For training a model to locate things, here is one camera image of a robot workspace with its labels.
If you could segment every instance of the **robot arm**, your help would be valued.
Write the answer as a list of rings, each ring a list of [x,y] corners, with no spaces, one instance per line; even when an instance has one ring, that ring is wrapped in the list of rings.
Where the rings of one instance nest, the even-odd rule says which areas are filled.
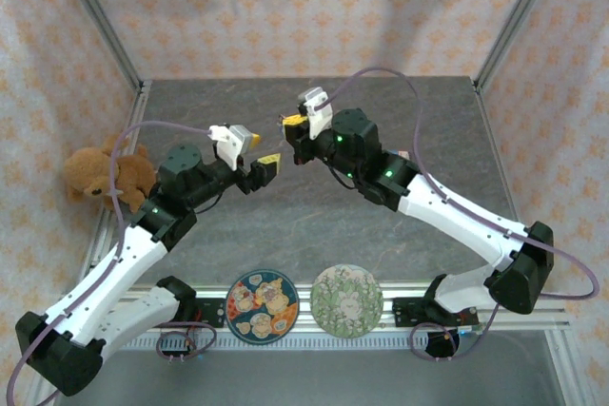
[[[123,252],[114,247],[67,295],[44,315],[26,313],[16,324],[22,354],[42,331],[73,304],[118,260],[106,279],[86,300],[51,330],[28,365],[66,396],[82,391],[122,345],[149,328],[176,320],[192,320],[195,291],[173,277],[148,294],[112,312],[129,287],[162,259],[196,223],[195,208],[237,185],[245,194],[267,186],[279,171],[280,155],[244,168],[242,154],[260,137],[243,126],[213,126],[216,160],[204,164],[194,145],[173,147],[160,166],[150,191],[125,233]]]
[[[299,113],[283,119],[294,163],[321,160],[352,179],[365,199],[433,225],[487,262],[460,275],[437,277],[425,296],[429,320],[448,325],[455,313],[493,301],[516,313],[531,313],[552,269],[553,255],[463,215],[436,194],[414,162],[382,148],[377,126],[360,109],[337,114],[330,104],[316,109],[326,100],[320,87],[312,88],[299,96]],[[541,222],[526,227],[509,221],[434,181],[447,198],[477,215],[524,237],[553,242],[552,230]]]

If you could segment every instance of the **colorful plate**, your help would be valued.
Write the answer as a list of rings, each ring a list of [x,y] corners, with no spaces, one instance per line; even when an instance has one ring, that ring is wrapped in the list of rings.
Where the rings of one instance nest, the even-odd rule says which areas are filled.
[[[237,280],[226,296],[230,331],[249,344],[269,344],[289,332],[298,318],[296,286],[274,270],[255,270]]]
[[[332,266],[311,289],[313,318],[330,335],[357,338],[377,326],[383,292],[372,275],[356,265]]]

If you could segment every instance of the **teddy bear ear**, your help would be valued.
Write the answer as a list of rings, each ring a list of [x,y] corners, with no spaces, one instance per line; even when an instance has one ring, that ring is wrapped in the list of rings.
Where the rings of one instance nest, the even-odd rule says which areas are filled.
[[[106,154],[107,156],[112,154],[112,149],[114,149],[114,144],[116,143],[116,140],[118,140],[119,136],[120,135],[110,135],[110,136],[106,137],[106,140],[104,141],[104,144],[101,147],[102,152],[104,154]],[[119,146],[119,151],[121,149],[125,149],[129,145],[129,142],[130,142],[129,137],[126,137],[125,140]]]

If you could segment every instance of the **floral wallpaper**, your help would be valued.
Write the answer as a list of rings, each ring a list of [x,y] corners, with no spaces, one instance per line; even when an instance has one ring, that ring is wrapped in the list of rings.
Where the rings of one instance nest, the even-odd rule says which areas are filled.
[[[571,301],[586,374],[609,400],[609,0],[538,0],[483,94],[521,217],[548,222],[556,245],[599,276]],[[589,281],[557,260],[549,290]]]
[[[14,324],[80,272],[97,207],[68,204],[75,149],[121,129],[133,101],[79,0],[0,0],[0,389],[20,357]],[[33,371],[17,382],[17,404]]]
[[[476,76],[516,0],[100,0],[145,78]]]

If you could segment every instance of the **brown teddy bear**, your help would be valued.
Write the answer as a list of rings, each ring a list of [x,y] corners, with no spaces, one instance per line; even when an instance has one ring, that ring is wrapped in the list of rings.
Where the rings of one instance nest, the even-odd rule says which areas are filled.
[[[64,163],[64,178],[68,185],[68,200],[82,202],[85,197],[101,198],[112,210],[109,193],[110,154],[118,135],[108,137],[102,147],[84,147],[72,154]],[[124,148],[127,140],[121,145]],[[137,212],[156,183],[154,166],[147,159],[147,150],[137,146],[136,154],[116,159],[114,178],[118,199]]]

